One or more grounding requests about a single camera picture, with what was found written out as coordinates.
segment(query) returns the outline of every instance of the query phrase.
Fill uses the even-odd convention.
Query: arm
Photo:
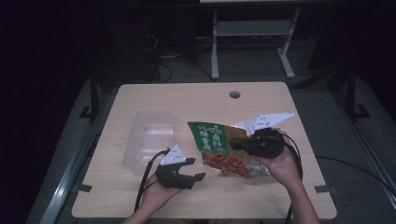
[[[290,143],[287,137],[284,137],[284,140],[287,144]],[[286,147],[279,156],[272,160],[261,157],[252,158],[264,164],[274,179],[286,188],[291,199],[296,223],[320,223],[315,208],[299,177],[294,158]]]
[[[123,224],[146,223],[155,212],[164,207],[171,198],[183,190],[167,189],[157,180],[156,175],[152,175],[148,179],[146,186],[153,184],[145,190],[139,208]]]

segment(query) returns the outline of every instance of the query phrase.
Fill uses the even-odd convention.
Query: snack package
[[[195,144],[201,152],[204,165],[220,169],[221,175],[269,175],[268,170],[254,161],[243,150],[233,150],[230,142],[248,140],[247,131],[232,126],[209,123],[188,122]]]

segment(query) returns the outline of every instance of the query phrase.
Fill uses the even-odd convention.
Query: wooden table
[[[230,97],[239,91],[238,99]],[[317,193],[324,182],[288,87],[282,82],[194,83],[124,85],[120,87],[106,126],[72,214],[75,217],[128,217],[141,175],[134,175],[122,157],[134,123],[142,109],[170,109],[176,117],[175,139],[194,165],[180,169],[183,175],[205,172],[203,181],[185,189],[153,217],[164,218],[284,218],[290,198],[271,176],[220,177],[219,170],[203,166],[187,121],[235,124],[258,114],[294,111],[295,115],[276,125],[298,145],[304,167],[304,185],[320,218],[333,218],[336,210],[329,192]]]

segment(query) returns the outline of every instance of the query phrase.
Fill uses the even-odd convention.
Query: clear plastic container
[[[122,164],[140,173],[158,152],[175,144],[174,123],[170,110],[139,111],[134,117]]]

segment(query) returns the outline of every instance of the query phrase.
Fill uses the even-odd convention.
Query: human hand
[[[167,189],[161,184],[156,175],[152,175],[146,182],[146,190],[143,193],[139,208],[123,223],[145,223],[155,212],[164,207],[171,198],[182,190]]]
[[[283,139],[290,145],[289,138],[283,136]],[[294,157],[286,146],[284,146],[283,152],[276,158],[267,159],[255,156],[251,156],[251,158],[267,167],[272,177],[281,185],[285,186],[286,189],[291,189],[296,184],[301,183]]]

